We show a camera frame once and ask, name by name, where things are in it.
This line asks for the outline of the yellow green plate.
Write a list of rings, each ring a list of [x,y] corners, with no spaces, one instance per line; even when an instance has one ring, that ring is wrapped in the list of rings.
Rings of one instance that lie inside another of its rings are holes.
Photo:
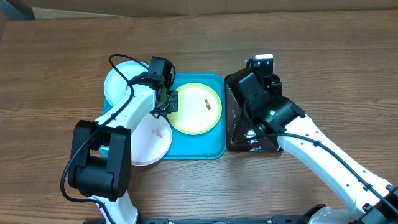
[[[187,83],[177,88],[178,111],[167,115],[171,125],[188,135],[204,134],[221,118],[221,99],[208,85]]]

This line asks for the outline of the pink white plate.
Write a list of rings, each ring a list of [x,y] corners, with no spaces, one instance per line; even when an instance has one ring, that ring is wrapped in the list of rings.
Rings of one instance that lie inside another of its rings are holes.
[[[147,114],[131,134],[131,164],[148,166],[161,160],[172,143],[172,129],[161,116]]]

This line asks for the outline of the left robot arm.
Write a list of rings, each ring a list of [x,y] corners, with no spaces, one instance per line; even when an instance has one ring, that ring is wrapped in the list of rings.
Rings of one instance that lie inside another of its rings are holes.
[[[127,81],[122,97],[94,121],[79,121],[73,131],[70,160],[60,189],[69,201],[65,185],[77,189],[83,199],[95,203],[105,223],[136,223],[139,212],[129,198],[132,132],[149,114],[161,114],[169,106],[170,72],[142,72]]]

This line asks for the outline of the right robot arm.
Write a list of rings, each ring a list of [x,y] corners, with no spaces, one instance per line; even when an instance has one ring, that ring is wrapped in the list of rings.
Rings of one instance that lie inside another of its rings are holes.
[[[302,161],[345,205],[343,210],[320,205],[301,222],[397,223],[397,187],[347,155],[293,101],[271,93],[277,79],[244,68],[225,82],[242,109],[239,119],[252,126],[254,138],[267,138]]]

